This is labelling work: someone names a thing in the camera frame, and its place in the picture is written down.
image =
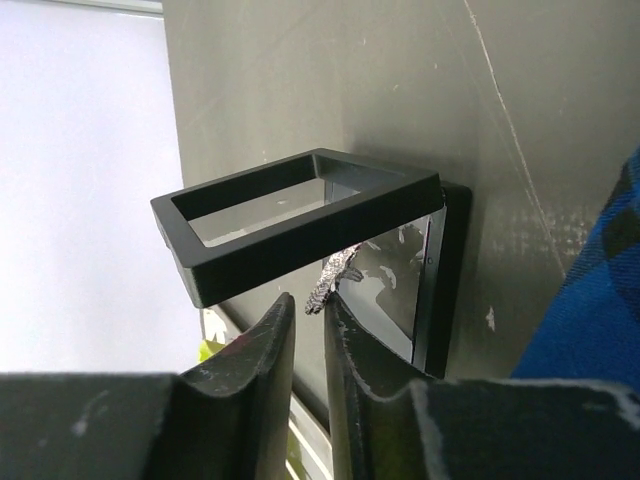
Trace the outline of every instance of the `black plastic frame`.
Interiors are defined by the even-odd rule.
[[[431,216],[413,324],[411,363],[444,378],[471,215],[469,188],[442,182],[445,207]]]
[[[360,193],[215,247],[189,225],[316,178]],[[436,212],[444,200],[431,170],[317,149],[155,198],[151,206],[191,301],[206,308]]]

